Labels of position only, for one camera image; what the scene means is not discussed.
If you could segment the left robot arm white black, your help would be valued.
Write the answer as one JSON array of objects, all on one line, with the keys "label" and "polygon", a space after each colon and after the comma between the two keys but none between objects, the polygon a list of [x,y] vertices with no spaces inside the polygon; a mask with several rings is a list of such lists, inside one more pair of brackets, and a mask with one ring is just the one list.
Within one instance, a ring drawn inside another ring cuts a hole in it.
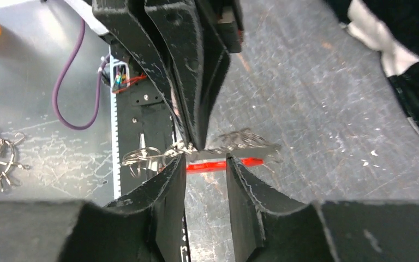
[{"label": "left robot arm white black", "polygon": [[230,56],[242,50],[239,1],[69,1],[125,51],[165,99],[183,140],[202,150]]}]

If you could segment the metal key holder red handle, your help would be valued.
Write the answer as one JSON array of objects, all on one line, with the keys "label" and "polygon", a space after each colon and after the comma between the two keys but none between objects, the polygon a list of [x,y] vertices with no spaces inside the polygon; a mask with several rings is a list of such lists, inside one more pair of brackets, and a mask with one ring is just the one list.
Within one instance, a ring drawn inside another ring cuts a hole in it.
[{"label": "metal key holder red handle", "polygon": [[212,142],[215,147],[204,150],[197,150],[192,144],[185,145],[183,140],[174,142],[164,151],[146,146],[126,153],[119,164],[121,167],[128,167],[132,177],[138,178],[141,170],[148,168],[157,174],[175,156],[185,154],[188,173],[217,172],[225,170],[222,159],[228,153],[242,159],[246,166],[257,166],[264,165],[268,159],[279,162],[278,156],[282,149],[280,144],[266,140],[250,128],[221,134]]}]

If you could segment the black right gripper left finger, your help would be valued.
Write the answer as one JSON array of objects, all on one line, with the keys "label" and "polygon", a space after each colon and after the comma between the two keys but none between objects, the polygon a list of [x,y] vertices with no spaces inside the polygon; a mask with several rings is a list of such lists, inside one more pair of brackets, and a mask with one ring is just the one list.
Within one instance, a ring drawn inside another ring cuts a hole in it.
[{"label": "black right gripper left finger", "polygon": [[0,201],[0,261],[180,261],[186,158],[100,207]]}]

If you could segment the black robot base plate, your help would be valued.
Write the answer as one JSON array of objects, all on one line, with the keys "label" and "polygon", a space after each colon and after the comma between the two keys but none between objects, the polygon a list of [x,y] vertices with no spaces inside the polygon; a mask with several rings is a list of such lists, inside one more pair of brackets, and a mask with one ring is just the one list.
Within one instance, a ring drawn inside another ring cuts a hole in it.
[{"label": "black robot base plate", "polygon": [[[150,80],[140,80],[116,95],[119,158],[146,146],[161,151],[176,137],[167,104]],[[130,192],[156,173],[145,168],[141,176],[132,177],[128,167],[120,168],[121,196]]]}]

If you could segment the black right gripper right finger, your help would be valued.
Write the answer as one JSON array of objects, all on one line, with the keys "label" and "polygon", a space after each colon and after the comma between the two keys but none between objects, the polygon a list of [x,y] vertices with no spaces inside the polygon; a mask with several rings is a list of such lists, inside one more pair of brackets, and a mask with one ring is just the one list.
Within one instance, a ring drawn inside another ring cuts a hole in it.
[{"label": "black right gripper right finger", "polygon": [[236,261],[419,261],[419,200],[301,203],[226,158]]}]

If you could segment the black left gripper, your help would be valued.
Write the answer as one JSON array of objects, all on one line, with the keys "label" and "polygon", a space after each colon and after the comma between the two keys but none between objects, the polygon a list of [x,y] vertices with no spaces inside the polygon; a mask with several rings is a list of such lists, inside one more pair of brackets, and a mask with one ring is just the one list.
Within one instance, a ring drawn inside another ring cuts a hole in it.
[{"label": "black left gripper", "polygon": [[203,150],[229,53],[242,51],[241,1],[99,0],[92,12],[164,98],[183,141]]}]

